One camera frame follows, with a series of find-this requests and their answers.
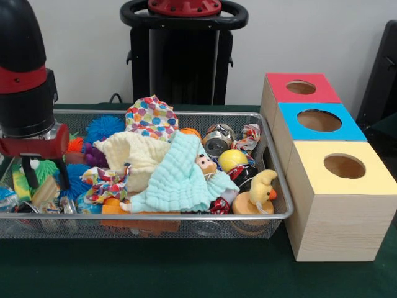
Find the light blue towel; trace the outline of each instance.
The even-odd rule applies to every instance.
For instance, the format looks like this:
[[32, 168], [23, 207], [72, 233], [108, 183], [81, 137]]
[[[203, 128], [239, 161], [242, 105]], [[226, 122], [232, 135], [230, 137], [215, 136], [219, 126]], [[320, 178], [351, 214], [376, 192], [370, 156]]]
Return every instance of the light blue towel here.
[[205, 211], [225, 190], [239, 190], [221, 171], [206, 181], [195, 163], [200, 154], [206, 156], [199, 138], [176, 131], [171, 148], [152, 174], [148, 188], [130, 198], [132, 213]]

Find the robotic arm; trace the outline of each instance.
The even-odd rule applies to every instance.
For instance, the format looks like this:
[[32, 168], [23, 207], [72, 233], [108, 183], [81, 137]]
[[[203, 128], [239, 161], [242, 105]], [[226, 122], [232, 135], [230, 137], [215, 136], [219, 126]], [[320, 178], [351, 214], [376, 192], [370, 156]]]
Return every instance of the robotic arm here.
[[69, 128], [56, 122], [55, 77], [45, 68], [43, 38], [27, 0], [0, 0], [0, 153], [21, 157], [30, 187], [38, 181], [30, 160], [52, 160], [60, 187], [70, 188], [63, 162]]

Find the wooden shape sorter box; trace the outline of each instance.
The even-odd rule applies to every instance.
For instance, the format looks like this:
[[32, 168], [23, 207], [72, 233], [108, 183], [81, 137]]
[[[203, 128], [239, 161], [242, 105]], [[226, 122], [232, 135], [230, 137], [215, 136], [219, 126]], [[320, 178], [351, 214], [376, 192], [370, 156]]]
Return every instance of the wooden shape sorter box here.
[[294, 141], [285, 220], [297, 261], [373, 261], [397, 209], [397, 184], [367, 142]]
[[279, 103], [272, 135], [284, 173], [294, 140], [367, 141], [342, 104]]
[[340, 104], [341, 100], [321, 73], [267, 73], [261, 114], [273, 131], [279, 102], [317, 102]]

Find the metal basket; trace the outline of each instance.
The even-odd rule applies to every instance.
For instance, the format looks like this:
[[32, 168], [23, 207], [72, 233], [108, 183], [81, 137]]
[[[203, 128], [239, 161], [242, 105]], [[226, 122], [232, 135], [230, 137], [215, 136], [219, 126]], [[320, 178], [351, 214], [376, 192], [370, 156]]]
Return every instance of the metal basket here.
[[[124, 120], [125, 111], [55, 110], [57, 121], [72, 133], [85, 134], [88, 124], [100, 115]], [[272, 215], [151, 215], [151, 214], [0, 214], [0, 238], [270, 238], [281, 220], [293, 212], [293, 204], [267, 122], [250, 112], [176, 112], [179, 127], [194, 127], [202, 135], [209, 126], [228, 124], [239, 138], [243, 126], [261, 128], [261, 140], [252, 153], [259, 171], [273, 168], [277, 198]], [[1, 181], [12, 185], [11, 164]]]

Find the cable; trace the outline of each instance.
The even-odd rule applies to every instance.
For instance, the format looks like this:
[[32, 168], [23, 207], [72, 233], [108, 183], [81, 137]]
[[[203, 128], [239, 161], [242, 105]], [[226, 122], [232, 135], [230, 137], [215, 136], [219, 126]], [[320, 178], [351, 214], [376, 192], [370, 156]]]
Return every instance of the cable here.
[[122, 99], [122, 97], [119, 95], [119, 93], [114, 93], [114, 94], [110, 97], [109, 102], [110, 102], [110, 103], [113, 103], [113, 99], [114, 99], [115, 97], [118, 98], [119, 103], [121, 103], [121, 104], [123, 103], [123, 99]]

